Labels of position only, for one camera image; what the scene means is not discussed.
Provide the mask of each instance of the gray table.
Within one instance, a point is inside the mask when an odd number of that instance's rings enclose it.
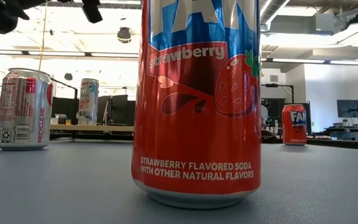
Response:
[[[358,224],[358,150],[263,145],[262,186],[235,206],[183,210],[131,179],[131,144],[55,141],[0,151],[0,223]]]

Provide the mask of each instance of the white soda can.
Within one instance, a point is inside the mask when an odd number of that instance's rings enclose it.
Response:
[[[49,144],[53,84],[50,75],[11,68],[2,81],[0,148],[37,150]]]
[[[96,125],[98,122],[99,81],[84,78],[81,81],[79,125]]]

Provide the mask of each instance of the soda can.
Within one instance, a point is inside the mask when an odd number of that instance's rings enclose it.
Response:
[[[84,78],[81,81],[80,108],[78,110],[78,124],[97,125],[99,103],[99,81]]]
[[[11,68],[2,80],[0,148],[23,151],[49,144],[53,84],[50,75]]]
[[[282,111],[283,143],[306,144],[306,110],[303,105],[285,105]]]
[[[183,208],[260,185],[259,1],[145,0],[132,177]]]

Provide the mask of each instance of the fanta logo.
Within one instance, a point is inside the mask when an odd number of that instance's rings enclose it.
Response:
[[[225,28],[239,28],[239,14],[237,6],[239,6],[244,15],[248,28],[254,30],[255,26],[255,0],[220,0],[219,5],[222,7],[223,26]],[[191,14],[201,13],[204,22],[218,23],[218,15],[216,14],[214,4],[215,0],[177,0],[177,8],[173,20],[171,32],[185,30],[188,18]],[[175,0],[152,0],[151,8],[151,37],[154,37],[164,30],[163,25],[163,8],[176,3]]]
[[[306,124],[306,112],[291,111],[292,126],[305,125]]]

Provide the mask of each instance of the white wall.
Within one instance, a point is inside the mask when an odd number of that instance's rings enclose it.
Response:
[[[271,75],[278,75],[277,84],[285,84],[285,73],[282,73],[280,69],[276,68],[263,68],[263,76],[260,77],[260,84],[272,83],[270,81]],[[283,88],[266,88],[260,87],[260,96],[262,98],[280,98],[285,99],[288,93]]]
[[[294,87],[294,101],[295,103],[306,103],[305,91],[305,66],[300,65],[285,74],[285,81],[287,85]],[[291,103],[291,96],[287,95],[286,102]]]
[[[343,120],[337,115],[337,100],[358,100],[358,66],[305,65],[305,84],[312,130],[324,131]]]

